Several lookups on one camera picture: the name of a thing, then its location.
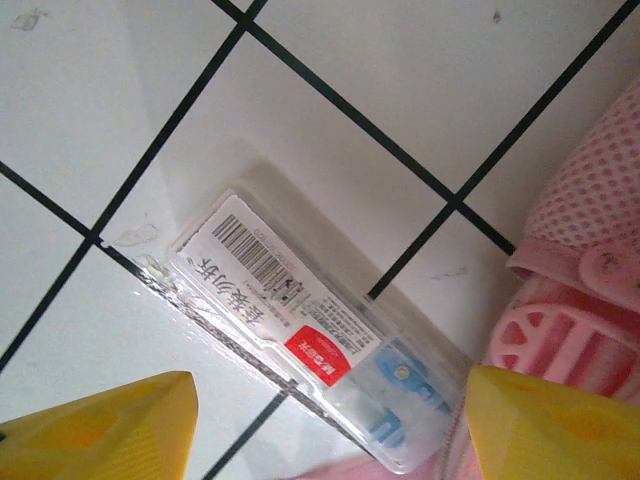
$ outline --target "packaging label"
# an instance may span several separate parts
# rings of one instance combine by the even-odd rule
[[[258,338],[284,345],[332,386],[380,339],[237,195],[180,246],[198,286]]]

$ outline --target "plastic case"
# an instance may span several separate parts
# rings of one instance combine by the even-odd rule
[[[323,269],[247,189],[228,190],[168,259],[389,470],[409,472],[438,450],[462,390],[442,356]]]

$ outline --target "pink mesh fabric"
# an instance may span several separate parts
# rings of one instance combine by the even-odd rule
[[[545,188],[509,267],[525,277],[536,272],[582,288],[573,259],[589,248],[620,243],[640,253],[639,187],[640,77]]]

